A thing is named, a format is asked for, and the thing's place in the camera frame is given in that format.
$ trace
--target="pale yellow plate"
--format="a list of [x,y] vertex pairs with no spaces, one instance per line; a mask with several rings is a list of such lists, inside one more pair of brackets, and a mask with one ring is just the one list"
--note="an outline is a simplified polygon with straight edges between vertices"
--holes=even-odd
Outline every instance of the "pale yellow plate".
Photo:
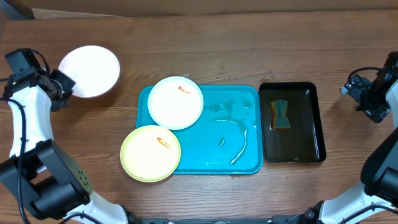
[[134,179],[157,182],[174,172],[181,159],[181,146],[166,128],[148,125],[135,129],[120,150],[123,169]]

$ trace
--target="black plastic container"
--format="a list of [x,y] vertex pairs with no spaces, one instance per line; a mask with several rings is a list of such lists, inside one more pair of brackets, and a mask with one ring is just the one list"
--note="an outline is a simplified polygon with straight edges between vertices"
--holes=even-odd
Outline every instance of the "black plastic container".
[[[264,156],[268,161],[322,162],[326,159],[317,88],[313,83],[263,83],[259,95]],[[288,102],[288,129],[271,128],[271,102],[275,100]]]

